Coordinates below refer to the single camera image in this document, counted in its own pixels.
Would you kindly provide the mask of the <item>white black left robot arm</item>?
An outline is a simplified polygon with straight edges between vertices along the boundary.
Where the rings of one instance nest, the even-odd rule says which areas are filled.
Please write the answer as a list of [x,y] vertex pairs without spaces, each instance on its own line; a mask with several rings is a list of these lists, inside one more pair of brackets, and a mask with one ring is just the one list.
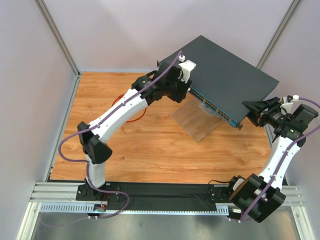
[[101,201],[105,191],[119,193],[119,189],[106,186],[105,164],[113,153],[107,145],[108,140],[132,116],[163,96],[177,103],[184,100],[195,67],[190,61],[179,63],[171,69],[163,64],[158,70],[138,77],[124,96],[99,118],[77,126],[81,133],[82,150],[88,161],[88,173],[85,183],[78,187],[76,200]]

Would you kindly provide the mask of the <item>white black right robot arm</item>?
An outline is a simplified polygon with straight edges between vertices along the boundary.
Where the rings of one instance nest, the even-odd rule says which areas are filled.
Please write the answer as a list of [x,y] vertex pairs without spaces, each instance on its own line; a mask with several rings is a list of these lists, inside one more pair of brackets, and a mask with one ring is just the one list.
[[259,174],[253,173],[247,178],[234,176],[227,182],[226,197],[237,207],[236,212],[229,213],[229,221],[242,223],[254,220],[261,223],[285,202],[282,185],[290,162],[305,144],[306,138],[320,129],[316,127],[304,133],[319,113],[306,104],[300,104],[291,112],[293,103],[299,100],[306,99],[288,95],[243,102],[249,109],[247,118],[256,127],[273,127],[274,138],[270,155]]

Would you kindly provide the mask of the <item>dark blue network switch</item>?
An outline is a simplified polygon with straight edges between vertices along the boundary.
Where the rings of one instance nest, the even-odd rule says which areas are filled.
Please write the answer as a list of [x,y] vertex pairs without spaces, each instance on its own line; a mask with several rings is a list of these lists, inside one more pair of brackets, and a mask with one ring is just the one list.
[[202,35],[180,51],[196,64],[190,94],[238,130],[250,112],[243,103],[264,100],[279,83]]

